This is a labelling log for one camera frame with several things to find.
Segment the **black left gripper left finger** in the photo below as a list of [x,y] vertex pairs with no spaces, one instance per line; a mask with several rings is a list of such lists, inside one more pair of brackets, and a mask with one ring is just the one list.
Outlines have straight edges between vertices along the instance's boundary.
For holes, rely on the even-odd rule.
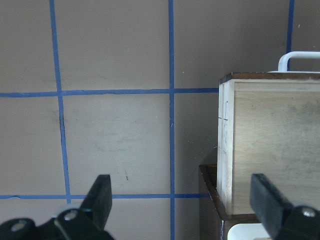
[[99,229],[104,230],[112,208],[112,187],[109,174],[100,174],[79,209]]

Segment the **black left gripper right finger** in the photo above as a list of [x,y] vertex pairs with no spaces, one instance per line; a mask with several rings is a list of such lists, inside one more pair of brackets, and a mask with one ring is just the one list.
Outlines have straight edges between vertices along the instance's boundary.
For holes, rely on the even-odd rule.
[[251,175],[249,203],[266,232],[276,239],[293,204],[262,173]]

